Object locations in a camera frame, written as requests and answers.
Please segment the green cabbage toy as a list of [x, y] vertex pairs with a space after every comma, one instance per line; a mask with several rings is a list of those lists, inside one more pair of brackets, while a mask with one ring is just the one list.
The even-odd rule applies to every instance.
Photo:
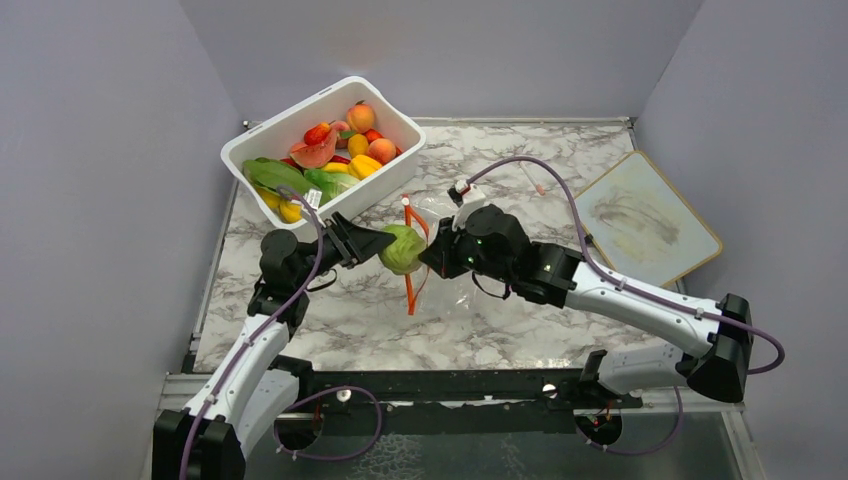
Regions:
[[395, 240], [378, 254], [382, 265], [395, 275], [417, 271], [422, 266], [418, 256], [427, 248], [425, 239], [412, 227], [402, 224], [387, 225], [382, 231], [395, 236]]

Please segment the clear zip bag orange zipper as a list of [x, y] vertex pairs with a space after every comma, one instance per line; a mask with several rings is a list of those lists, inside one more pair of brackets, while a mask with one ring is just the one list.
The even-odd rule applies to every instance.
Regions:
[[[435, 240], [442, 218], [455, 213], [455, 206], [442, 197], [429, 194], [402, 194], [402, 217], [427, 243]], [[404, 277], [407, 294], [407, 317], [419, 324], [436, 323], [438, 333], [462, 321], [482, 319], [484, 308], [495, 301], [474, 285], [469, 274], [453, 280], [439, 277], [433, 269], [421, 266]]]

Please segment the green leafy vegetable toy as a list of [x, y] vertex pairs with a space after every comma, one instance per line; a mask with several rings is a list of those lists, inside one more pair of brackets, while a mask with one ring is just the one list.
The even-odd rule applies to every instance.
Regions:
[[327, 193], [307, 180], [298, 169], [279, 160], [265, 157], [246, 160], [242, 165], [242, 173], [259, 193], [277, 195], [277, 187], [284, 185], [304, 198], [311, 190], [316, 190], [321, 194], [318, 200], [318, 205], [321, 207], [330, 200]]

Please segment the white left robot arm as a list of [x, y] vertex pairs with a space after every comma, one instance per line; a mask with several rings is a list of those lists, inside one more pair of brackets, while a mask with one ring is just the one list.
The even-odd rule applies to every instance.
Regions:
[[305, 317], [309, 284], [337, 266], [368, 261], [396, 239], [339, 213], [314, 225], [311, 243], [284, 229], [263, 238], [261, 276], [238, 338], [200, 390], [181, 409], [162, 411], [154, 424], [152, 478], [241, 479], [277, 415], [313, 401], [308, 377], [272, 366]]

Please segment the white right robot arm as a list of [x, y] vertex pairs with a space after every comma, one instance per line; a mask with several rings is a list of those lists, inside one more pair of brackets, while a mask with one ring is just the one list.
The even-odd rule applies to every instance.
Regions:
[[443, 279], [465, 273], [502, 282], [524, 300], [596, 313], [663, 339], [663, 344], [591, 354], [577, 380], [579, 398], [600, 407], [639, 389], [686, 386], [709, 399], [739, 403], [753, 334], [749, 302], [688, 298], [612, 270], [595, 271], [571, 248], [531, 240], [518, 219], [494, 205], [465, 226], [440, 221], [420, 260]]

